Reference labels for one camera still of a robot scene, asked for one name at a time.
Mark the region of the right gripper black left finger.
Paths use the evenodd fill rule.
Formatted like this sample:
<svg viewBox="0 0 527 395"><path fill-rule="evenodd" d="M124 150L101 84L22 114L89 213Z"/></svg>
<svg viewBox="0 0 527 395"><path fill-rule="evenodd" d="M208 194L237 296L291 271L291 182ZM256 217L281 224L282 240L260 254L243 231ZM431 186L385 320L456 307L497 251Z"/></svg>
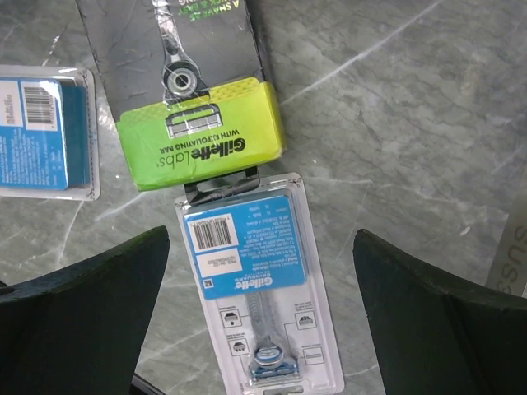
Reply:
<svg viewBox="0 0 527 395"><path fill-rule="evenodd" d="M159 394L136 372L166 270L165 226L1 286L3 394Z"/></svg>

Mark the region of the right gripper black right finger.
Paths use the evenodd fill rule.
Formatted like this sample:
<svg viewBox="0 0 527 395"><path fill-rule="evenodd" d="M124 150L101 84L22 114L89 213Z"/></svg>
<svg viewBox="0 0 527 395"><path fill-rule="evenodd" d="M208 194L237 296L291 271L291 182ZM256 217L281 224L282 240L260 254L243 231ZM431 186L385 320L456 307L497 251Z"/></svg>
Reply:
<svg viewBox="0 0 527 395"><path fill-rule="evenodd" d="M426 263L369 230L353 262L388 394L524 394L526 300Z"/></svg>

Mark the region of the green black Gillette Labs box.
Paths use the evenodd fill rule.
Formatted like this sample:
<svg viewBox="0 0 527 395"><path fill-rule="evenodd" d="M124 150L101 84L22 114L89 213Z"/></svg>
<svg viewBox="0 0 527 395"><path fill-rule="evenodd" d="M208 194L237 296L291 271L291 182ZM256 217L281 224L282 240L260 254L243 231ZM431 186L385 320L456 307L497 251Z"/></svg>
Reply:
<svg viewBox="0 0 527 395"><path fill-rule="evenodd" d="M77 9L138 190L282 156L256 1L80 1Z"/></svg>

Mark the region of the clear Gillette blister razor pack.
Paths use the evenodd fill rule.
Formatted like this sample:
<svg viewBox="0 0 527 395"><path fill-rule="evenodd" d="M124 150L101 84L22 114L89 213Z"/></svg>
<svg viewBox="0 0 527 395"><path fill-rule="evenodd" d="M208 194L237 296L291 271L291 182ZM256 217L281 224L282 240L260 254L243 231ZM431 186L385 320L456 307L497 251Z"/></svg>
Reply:
<svg viewBox="0 0 527 395"><path fill-rule="evenodd" d="M337 394L343 370L305 185L246 170L175 202L229 394Z"/></svg>

